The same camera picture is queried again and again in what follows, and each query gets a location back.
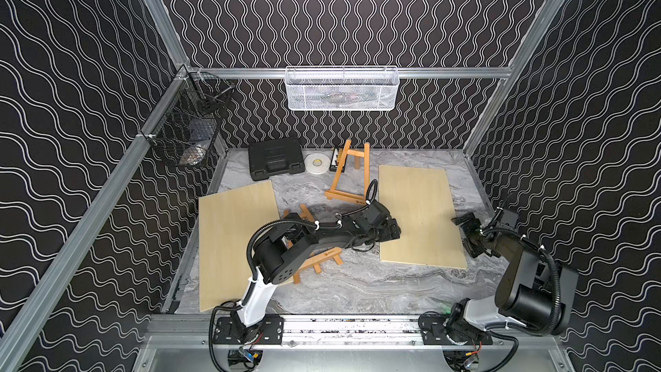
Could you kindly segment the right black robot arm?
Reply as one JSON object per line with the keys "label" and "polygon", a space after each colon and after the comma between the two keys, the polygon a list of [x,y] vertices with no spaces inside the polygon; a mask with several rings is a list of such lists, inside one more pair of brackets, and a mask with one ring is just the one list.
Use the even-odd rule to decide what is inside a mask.
{"label": "right black robot arm", "polygon": [[559,336],[568,329],[578,272],[520,234],[518,220],[518,213],[507,208],[499,208],[485,224],[473,213],[451,219],[472,258],[485,255],[508,262],[494,296],[454,304],[443,324],[452,342],[489,342],[488,332],[497,329],[535,337]]}

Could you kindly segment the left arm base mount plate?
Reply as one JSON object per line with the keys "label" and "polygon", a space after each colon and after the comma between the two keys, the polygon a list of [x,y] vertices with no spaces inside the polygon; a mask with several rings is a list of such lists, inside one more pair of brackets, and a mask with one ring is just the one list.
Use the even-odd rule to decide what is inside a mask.
{"label": "left arm base mount plate", "polygon": [[284,323],[284,318],[275,314],[267,314],[250,327],[235,314],[219,317],[212,329],[211,341],[216,345],[281,344]]}

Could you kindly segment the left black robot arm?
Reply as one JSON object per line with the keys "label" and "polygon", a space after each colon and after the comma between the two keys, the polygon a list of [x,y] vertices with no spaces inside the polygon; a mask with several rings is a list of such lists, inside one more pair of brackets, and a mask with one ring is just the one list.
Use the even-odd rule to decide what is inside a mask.
{"label": "left black robot arm", "polygon": [[225,301],[212,309],[208,327],[208,352],[218,371],[225,368],[219,362],[214,339],[220,311],[230,314],[238,344],[255,344],[263,338],[263,323],[267,306],[277,287],[293,277],[313,252],[340,247],[355,249],[399,239],[402,230],[386,206],[376,200],[378,181],[368,185],[365,204],[349,212],[337,214],[333,222],[305,220],[296,213],[264,224],[250,237],[246,260],[251,271],[244,295]]}

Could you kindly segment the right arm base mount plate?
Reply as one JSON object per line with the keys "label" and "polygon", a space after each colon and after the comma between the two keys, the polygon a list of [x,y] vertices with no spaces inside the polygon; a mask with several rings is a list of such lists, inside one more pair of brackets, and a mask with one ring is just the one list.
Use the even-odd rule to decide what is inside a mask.
{"label": "right arm base mount plate", "polygon": [[492,345],[492,337],[468,324],[461,316],[437,312],[418,317],[418,328],[424,345],[469,345],[480,348]]}

